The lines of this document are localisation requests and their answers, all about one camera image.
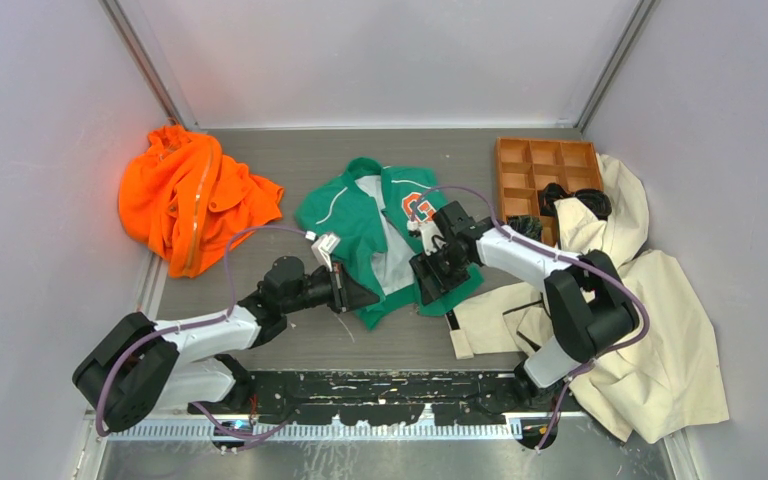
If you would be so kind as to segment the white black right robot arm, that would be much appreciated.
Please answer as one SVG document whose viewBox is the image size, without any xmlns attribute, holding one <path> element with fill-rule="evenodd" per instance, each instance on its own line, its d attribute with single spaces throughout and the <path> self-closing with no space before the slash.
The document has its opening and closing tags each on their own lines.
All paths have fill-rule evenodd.
<svg viewBox="0 0 768 480">
<path fill-rule="evenodd" d="M 407 228 L 423 245 L 410 265 L 425 302 L 464 284 L 472 265 L 507 272 L 538 291 L 552 335 L 514 370 L 516 400 L 527 410 L 542 409 L 554 396 L 554 384 L 584 372 L 599 356 L 630 345 L 630 334 L 641 339 L 648 331 L 645 306 L 602 251 L 575 256 L 548 247 L 493 217 L 476 221 L 457 202 L 426 220 L 411 213 Z"/>
</svg>

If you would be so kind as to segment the green varsity jacket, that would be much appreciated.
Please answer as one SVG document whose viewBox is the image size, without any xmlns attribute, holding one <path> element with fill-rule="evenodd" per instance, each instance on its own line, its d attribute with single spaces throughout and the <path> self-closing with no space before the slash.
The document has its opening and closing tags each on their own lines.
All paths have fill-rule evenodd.
<svg viewBox="0 0 768 480">
<path fill-rule="evenodd" d="M 379 296 L 375 304 L 354 314 L 373 329 L 388 314 L 409 305 L 423 316 L 443 316 L 468 299 L 484 283 L 471 266 L 469 278 L 433 302 L 424 302 L 410 260 L 423 251 L 422 241 L 409 234 L 414 213 L 429 220 L 447 200 L 433 170 L 383 166 L 371 158 L 352 160 L 345 171 L 313 190 L 295 212 L 298 225 L 317 234 L 334 233 L 340 242 L 332 257 L 351 278 Z"/>
</svg>

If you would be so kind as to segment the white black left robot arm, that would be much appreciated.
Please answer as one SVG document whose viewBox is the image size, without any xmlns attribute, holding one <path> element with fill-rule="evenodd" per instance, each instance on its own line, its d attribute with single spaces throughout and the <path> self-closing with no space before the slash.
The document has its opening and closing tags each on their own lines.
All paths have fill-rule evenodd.
<svg viewBox="0 0 768 480">
<path fill-rule="evenodd" d="M 284 256 L 228 310 L 177 321 L 126 315 L 79 364 L 72 382 L 95 409 L 102 436 L 126 431 L 157 409 L 219 405 L 237 413 L 250 403 L 252 388 L 231 352 L 272 341 L 292 313 L 322 305 L 344 313 L 378 300 L 339 262 L 306 272 L 299 258 Z"/>
</svg>

